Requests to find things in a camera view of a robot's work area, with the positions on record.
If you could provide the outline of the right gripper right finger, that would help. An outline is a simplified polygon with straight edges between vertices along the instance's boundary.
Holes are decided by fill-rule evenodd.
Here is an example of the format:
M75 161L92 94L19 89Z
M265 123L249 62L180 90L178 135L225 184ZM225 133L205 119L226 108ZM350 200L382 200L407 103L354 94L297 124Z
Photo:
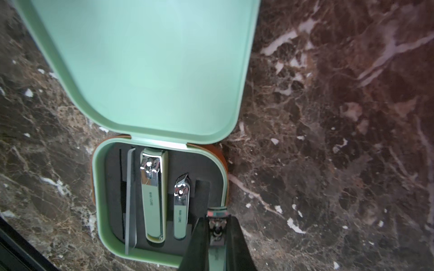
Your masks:
M226 270L257 271L240 223L235 216L228 218L226 233Z

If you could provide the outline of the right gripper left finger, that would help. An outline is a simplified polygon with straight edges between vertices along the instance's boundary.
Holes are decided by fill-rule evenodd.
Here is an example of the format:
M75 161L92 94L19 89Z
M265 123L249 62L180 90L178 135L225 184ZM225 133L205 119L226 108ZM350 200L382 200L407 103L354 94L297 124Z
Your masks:
M209 270L209 220L201 217L197 220L192 238L186 253L178 268L179 271L208 271Z

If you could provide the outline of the small straight nail clipper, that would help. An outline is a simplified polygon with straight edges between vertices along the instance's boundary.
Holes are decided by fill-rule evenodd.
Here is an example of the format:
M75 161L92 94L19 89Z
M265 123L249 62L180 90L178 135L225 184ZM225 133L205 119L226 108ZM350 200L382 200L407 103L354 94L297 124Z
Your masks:
M210 207L207 211L210 230L208 248L209 270L226 270L226 228L229 218L227 207Z

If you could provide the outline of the small slanted nail clipper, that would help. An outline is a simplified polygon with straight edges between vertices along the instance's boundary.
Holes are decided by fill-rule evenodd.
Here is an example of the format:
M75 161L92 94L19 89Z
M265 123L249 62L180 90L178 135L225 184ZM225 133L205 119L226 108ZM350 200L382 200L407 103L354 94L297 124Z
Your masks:
M190 190L190 178L185 173L174 186L174 238L178 240L186 237Z

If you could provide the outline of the silver nail file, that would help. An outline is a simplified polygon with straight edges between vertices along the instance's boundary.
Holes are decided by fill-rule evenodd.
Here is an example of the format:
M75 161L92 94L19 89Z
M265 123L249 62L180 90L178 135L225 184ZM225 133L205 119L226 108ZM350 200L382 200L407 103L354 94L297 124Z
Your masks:
M136 192L134 179L135 148L127 152L127 193L126 193L126 222L125 222L125 253L127 255L137 244L136 225Z

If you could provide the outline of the mint green nail clipper case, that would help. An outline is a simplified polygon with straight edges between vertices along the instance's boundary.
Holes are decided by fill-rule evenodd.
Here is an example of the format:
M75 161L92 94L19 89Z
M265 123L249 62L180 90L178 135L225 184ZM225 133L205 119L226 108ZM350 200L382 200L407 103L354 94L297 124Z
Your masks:
M179 268L201 217L227 207L214 144L236 126L260 1L14 1L74 105L115 133L92 155L98 235L113 254ZM166 240L147 240L140 154L168 152ZM127 152L135 148L137 244L125 253ZM174 238L174 186L187 173L186 237Z

